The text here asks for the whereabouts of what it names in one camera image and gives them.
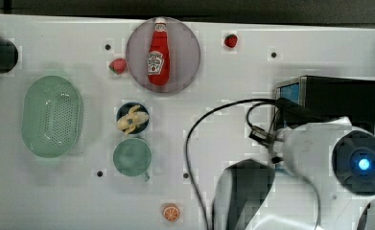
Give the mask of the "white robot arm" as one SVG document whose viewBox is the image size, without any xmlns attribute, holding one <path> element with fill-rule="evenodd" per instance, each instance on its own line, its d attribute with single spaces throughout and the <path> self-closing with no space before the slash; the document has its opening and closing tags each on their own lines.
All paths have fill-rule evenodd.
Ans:
<svg viewBox="0 0 375 230">
<path fill-rule="evenodd" d="M 220 176 L 213 230 L 362 230 L 375 199 L 375 136 L 346 117 L 278 131 L 276 162 Z"/>
</svg>

